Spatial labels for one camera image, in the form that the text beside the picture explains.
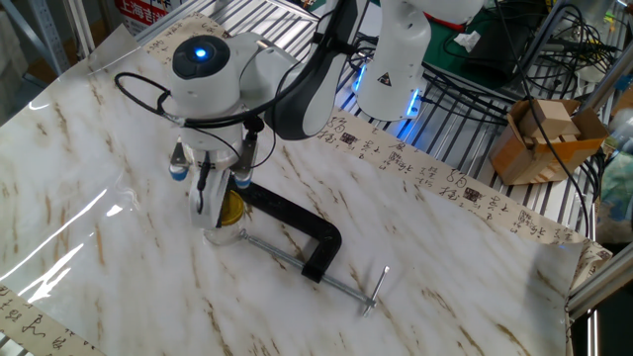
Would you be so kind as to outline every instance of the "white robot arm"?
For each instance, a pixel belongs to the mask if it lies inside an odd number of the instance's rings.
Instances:
[[[484,0],[383,1],[383,28],[374,60],[358,89],[358,103],[379,120],[399,120],[423,93],[421,62],[430,41],[423,11],[447,21],[474,16]],[[184,145],[177,146],[172,175],[183,179],[193,163],[190,213],[194,226],[219,227],[226,184],[247,187],[252,175],[257,130],[243,134],[242,120],[232,115],[243,104],[283,139],[317,134],[333,108],[336,85],[368,0],[328,0],[331,11],[316,30],[310,58],[297,63],[259,35],[246,33],[227,40],[199,36],[182,43],[173,56],[171,94]]]
[[[244,138],[243,120],[227,117],[242,104],[251,109],[251,117],[263,114],[283,139],[308,138],[327,123],[367,0],[338,0],[328,6],[333,10],[319,21],[306,64],[253,33],[227,40],[198,36],[176,49],[171,94],[177,116],[188,119],[170,170],[175,179],[184,179],[193,163],[189,199],[194,226],[219,227],[230,171],[239,186],[250,183],[257,130]]]
[[[363,67],[356,90],[358,106],[372,118],[397,121],[417,116],[423,95],[422,60],[431,40],[424,13],[463,24],[475,16],[484,0],[382,1],[383,27],[373,60]]]

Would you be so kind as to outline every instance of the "black wire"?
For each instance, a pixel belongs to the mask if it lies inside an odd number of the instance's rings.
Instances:
[[[218,135],[213,134],[213,133],[208,133],[208,132],[206,132],[204,130],[201,130],[201,129],[198,129],[198,128],[187,128],[187,129],[193,130],[193,131],[198,132],[200,134],[208,134],[209,136],[211,136],[211,137],[217,139],[218,141],[222,142],[226,147],[230,148],[230,150],[232,150],[233,153],[235,153],[235,155],[237,156],[237,160],[241,159],[241,155],[239,154],[239,152],[237,152],[237,149],[235,149],[235,147],[230,145],[230,143],[226,142],[225,140],[223,140]]]
[[[575,5],[572,5],[572,4],[567,4],[567,5],[571,5],[570,7],[572,9],[575,9],[576,11],[578,11],[579,22],[582,25],[583,24],[583,13],[581,13],[581,10]],[[583,26],[581,26],[580,43],[581,44],[579,46],[579,52],[582,52],[583,48],[585,46],[585,27],[583,27]],[[572,73],[574,73],[574,75],[570,75],[568,80],[565,81],[565,85],[563,86],[563,93],[561,94],[559,99],[565,98],[565,93],[567,93],[567,90],[570,88],[570,85],[572,85],[572,80],[574,80],[574,78],[576,77],[575,73],[576,73],[576,68],[578,67],[579,60],[580,60],[580,56],[576,57],[576,60],[574,61],[574,65],[572,66]]]
[[[320,22],[326,18],[327,16],[330,16],[332,13],[334,13],[335,11],[339,10],[340,7],[342,6],[344,2],[340,1],[337,5],[336,5],[336,9],[324,14],[316,23],[316,27],[318,28],[318,25],[320,24]],[[330,24],[328,24],[327,29],[325,30],[325,34],[323,35],[323,40],[321,41],[321,43],[319,43],[318,45],[327,45],[327,41],[329,41],[329,39],[332,38],[332,36],[334,36],[334,32],[336,31],[336,26],[337,24],[335,22],[330,22]],[[301,71],[301,73],[299,73],[298,77],[295,78],[295,80],[288,86],[286,87],[286,89],[284,89],[279,95],[275,96],[272,100],[254,108],[251,109],[249,111],[243,112],[243,113],[239,113],[239,114],[235,114],[235,115],[231,115],[231,116],[227,116],[224,118],[214,118],[214,119],[186,119],[183,125],[183,128],[196,128],[196,129],[219,129],[219,128],[225,128],[231,125],[236,125],[236,124],[242,124],[245,120],[252,118],[253,116],[257,116],[261,113],[263,113],[264,111],[268,110],[269,108],[271,108],[273,105],[279,103],[281,100],[283,100],[290,92],[292,92],[293,90],[295,90],[301,83],[303,83],[303,81],[310,75],[310,73],[313,71],[313,69],[322,62],[322,58],[327,55],[328,50],[324,50],[320,55],[313,55],[310,60],[308,61],[308,63],[306,64],[306,66],[303,68],[303,70]],[[135,103],[141,105],[144,109],[152,112],[153,114],[156,114],[158,116],[162,116],[164,118],[168,117],[166,116],[166,113],[160,108],[160,105],[157,109],[152,108],[150,106],[148,106],[147,104],[145,104],[143,101],[141,101],[139,98],[137,98],[136,96],[134,96],[132,93],[130,93],[128,90],[126,90],[123,85],[121,85],[120,79],[121,77],[124,76],[130,76],[130,77],[134,77],[136,79],[140,79],[148,84],[151,84],[153,86],[155,86],[156,88],[159,88],[163,91],[164,93],[168,93],[169,90],[167,90],[165,87],[159,85],[158,83],[142,77],[138,74],[134,74],[134,73],[128,73],[128,72],[124,72],[124,73],[119,73],[117,74],[117,76],[115,76],[115,84],[117,85],[117,87],[121,90],[121,92],[126,95],[128,98],[130,98],[131,100],[133,100]]]
[[[487,103],[487,102],[477,98],[476,96],[468,93],[467,91],[462,90],[457,85],[455,85],[446,75],[444,75],[444,73],[440,72],[439,70],[436,70],[432,66],[430,66],[428,64],[425,64],[425,63],[422,63],[422,66],[424,67],[424,69],[426,69],[426,70],[432,72],[433,74],[435,74],[436,76],[440,77],[444,82],[451,83],[452,84],[451,86],[453,87],[453,89],[457,90],[458,92],[460,92],[460,94],[464,95],[465,97],[471,99],[473,102],[478,103],[480,105],[483,105],[483,106],[485,106],[485,107],[487,107],[487,108],[489,108],[491,110],[494,110],[494,111],[496,111],[496,112],[498,112],[498,113],[500,113],[502,115],[506,115],[507,114],[507,110],[498,108],[498,107],[492,105],[491,103]]]
[[[530,109],[532,110],[532,113],[536,113],[536,110],[534,109],[534,100],[532,99],[532,96],[529,95],[530,91],[529,91],[529,86],[527,84],[527,76],[525,75],[525,72],[523,71],[523,68],[521,68],[521,63],[520,63],[520,60],[518,58],[518,54],[516,53],[516,50],[514,49],[514,44],[512,43],[512,38],[510,36],[510,32],[509,32],[509,29],[507,27],[507,23],[505,22],[505,18],[503,17],[503,13],[500,10],[500,5],[498,3],[498,0],[494,0],[494,1],[495,1],[495,6],[499,10],[499,16],[500,16],[500,19],[501,19],[501,23],[503,25],[503,29],[505,30],[505,35],[507,36],[507,40],[508,40],[508,44],[510,46],[510,50],[512,52],[512,56],[514,57],[514,60],[516,61],[516,67],[518,68],[518,72],[519,72],[519,75],[521,77],[521,81],[523,83],[523,89],[525,90],[525,93],[527,93],[527,101],[528,101],[528,103],[530,105]],[[574,188],[576,188],[576,192],[579,195],[579,199],[581,200],[581,205],[583,207],[583,214],[585,216],[585,231],[586,231],[586,235],[588,237],[588,235],[589,235],[589,218],[588,218],[588,213],[587,213],[587,206],[585,205],[585,199],[583,199],[583,193],[581,191],[581,187],[579,187],[578,182],[576,181],[576,179],[574,179],[574,176],[572,175],[570,170],[567,169],[567,166],[565,165],[565,162],[563,162],[561,157],[556,152],[556,149],[554,149],[554,146],[552,146],[552,142],[549,140],[549,138],[547,138],[547,135],[545,134],[545,130],[543,130],[543,126],[541,125],[541,122],[536,118],[536,115],[534,116],[534,121],[536,122],[536,125],[538,126],[538,129],[541,132],[541,134],[543,135],[543,137],[545,137],[545,142],[547,143],[547,146],[552,151],[552,154],[554,154],[554,157],[556,157],[556,160],[558,160],[559,164],[561,165],[561,167],[563,168],[563,170],[565,171],[565,173],[567,174],[569,179],[574,184]]]
[[[198,178],[198,196],[200,198],[200,204],[198,205],[198,215],[202,214],[202,209],[205,206],[205,199],[203,198],[202,192],[205,191],[205,187],[207,186],[207,177],[209,176],[209,172],[211,171],[211,158],[209,157],[209,152],[205,152],[205,161],[202,163],[202,167],[200,167],[200,177]]]
[[[465,114],[455,113],[455,111],[454,111],[454,110],[452,110],[452,109],[448,109],[448,108],[446,108],[446,107],[442,106],[441,104],[439,104],[439,103],[437,103],[437,102],[434,102],[434,101],[432,101],[432,100],[427,100],[427,99],[424,99],[424,98],[422,98],[422,97],[420,97],[420,98],[422,99],[422,102],[423,102],[423,103],[428,103],[428,104],[431,104],[431,105],[435,105],[435,106],[437,106],[438,108],[443,109],[444,111],[446,111],[446,112],[450,113],[451,115],[456,115],[456,116],[462,117],[462,118],[464,118],[464,119],[467,119],[467,120],[472,120],[472,121],[476,121],[476,122],[480,122],[480,123],[486,123],[486,124],[499,125],[499,126],[503,126],[503,127],[507,126],[507,123],[505,123],[505,124],[504,124],[504,123],[499,123],[499,122],[492,122],[492,121],[488,121],[488,120],[486,120],[486,119],[475,119],[475,118],[469,117],[468,115],[465,115]]]
[[[124,88],[123,84],[121,84],[121,78],[123,78],[123,77],[131,77],[131,78],[135,78],[135,79],[144,81],[145,83],[150,84],[153,87],[162,90],[162,94],[163,95],[166,94],[167,96],[169,96],[170,95],[169,89],[165,88],[164,86],[156,83],[155,81],[153,81],[153,80],[151,80],[149,78],[145,78],[144,76],[138,75],[136,73],[121,72],[121,73],[115,75],[115,85],[117,86],[117,88],[119,88],[119,90],[121,90],[121,92],[125,96],[127,96],[129,99],[131,99],[135,103],[139,104],[141,107],[143,107],[144,109],[148,110],[149,112],[151,112],[153,114],[156,114],[158,116],[164,116],[165,112],[160,109],[160,106],[158,106],[157,108],[152,108],[149,105],[145,104],[141,99],[139,99],[136,96],[134,96],[126,88]]]

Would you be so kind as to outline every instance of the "white marble table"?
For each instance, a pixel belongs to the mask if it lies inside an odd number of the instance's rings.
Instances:
[[[280,142],[254,181],[339,228],[328,273],[371,293],[391,267],[369,318],[245,242],[205,242],[189,181],[167,172],[178,131],[112,82],[167,82],[135,48],[116,32],[0,129],[0,282],[110,356],[565,353],[579,245],[522,239],[317,140]],[[257,211],[244,222],[304,254],[301,233]]]

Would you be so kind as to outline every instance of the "metal grid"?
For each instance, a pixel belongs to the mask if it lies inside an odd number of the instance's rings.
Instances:
[[[621,21],[625,19],[621,9],[613,9]],[[279,47],[286,50],[294,57],[301,58],[309,50],[310,39],[315,29],[316,19],[300,8],[287,5],[280,6],[275,1],[269,0],[207,0],[189,2],[178,8],[174,13],[163,18],[155,27],[139,34],[138,40],[144,45],[152,38],[160,34],[175,21],[187,14],[197,11],[209,16],[221,24],[231,34],[254,32],[261,34]],[[616,31],[610,34],[607,41],[609,45],[624,45],[624,31]],[[537,73],[542,69],[535,68]],[[553,68],[545,70],[550,75]],[[422,104],[419,115],[414,120],[400,122],[381,122],[368,118],[361,113],[356,99],[351,91],[351,85],[356,80],[357,73],[348,65],[344,68],[338,85],[335,105],[368,121],[376,128],[384,130],[397,138],[414,145],[420,150],[432,155],[450,166],[460,169],[469,176],[490,185],[493,189],[506,194],[514,201],[534,210],[553,221],[574,228],[581,233],[585,231],[585,223],[582,219],[581,205],[574,187],[569,181],[559,183],[547,183],[525,186],[505,186],[495,173],[488,154],[493,143],[501,134],[503,127],[484,124],[467,120],[463,115],[491,120],[488,115],[473,112],[462,104],[446,95],[438,86],[428,85],[426,98],[440,104]],[[466,88],[481,90],[477,87]],[[593,86],[585,87],[585,93],[590,92]],[[538,89],[533,94],[537,97],[545,97]],[[485,99],[490,104],[508,110],[509,107],[494,99]],[[609,100],[605,112],[610,112],[612,99]],[[584,189],[587,202],[591,201],[591,187],[584,174],[576,173],[579,184]],[[589,220],[594,221],[593,209],[590,208]],[[594,226],[590,226],[593,235]]]

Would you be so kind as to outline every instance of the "metal frame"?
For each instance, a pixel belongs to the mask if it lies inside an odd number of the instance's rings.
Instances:
[[[633,69],[633,42],[624,49],[620,57],[613,64],[611,70],[604,76],[602,81],[593,90],[591,95],[587,98],[581,110],[593,109],[598,112],[602,108],[608,99],[613,96],[615,92],[615,83],[620,79],[622,75],[626,75]]]
[[[88,23],[83,2],[81,0],[63,0],[63,5],[74,33],[77,54],[80,58],[85,58],[95,50],[95,43],[92,39],[90,23]]]
[[[29,3],[31,4],[31,6],[34,6],[34,2],[29,1]],[[65,57],[65,55],[62,58],[58,58],[56,54],[59,54],[59,49],[51,48],[51,46],[55,44],[54,37],[56,36],[59,39],[57,29],[55,28],[54,25],[50,29],[50,33],[47,34],[48,36],[45,36],[45,40],[51,41],[51,42],[44,44],[42,40],[40,40],[38,35],[35,33],[35,31],[33,31],[31,26],[29,26],[29,23],[27,23],[27,21],[24,19],[22,14],[20,14],[18,9],[16,9],[15,5],[13,5],[11,0],[0,0],[0,4],[2,4],[2,6],[7,11],[9,16],[18,25],[18,28],[20,28],[20,30],[25,34],[25,36],[29,38],[31,43],[33,43],[33,45],[36,47],[36,50],[38,51],[38,53],[42,56],[42,58],[46,61],[46,63],[50,65],[50,67],[55,71],[55,73],[57,73],[57,75],[63,73],[66,69],[70,67],[68,64],[68,58]],[[48,7],[46,7],[45,9],[46,11],[42,11],[42,12],[38,11],[37,9],[34,9],[34,13],[36,14],[36,19],[38,19],[38,22],[40,23],[40,28],[43,30],[43,33],[46,34],[46,31],[48,29],[47,24],[52,24],[52,17],[50,16]]]
[[[633,280],[633,243],[572,291],[569,302],[570,318],[577,319],[592,310],[631,280]]]

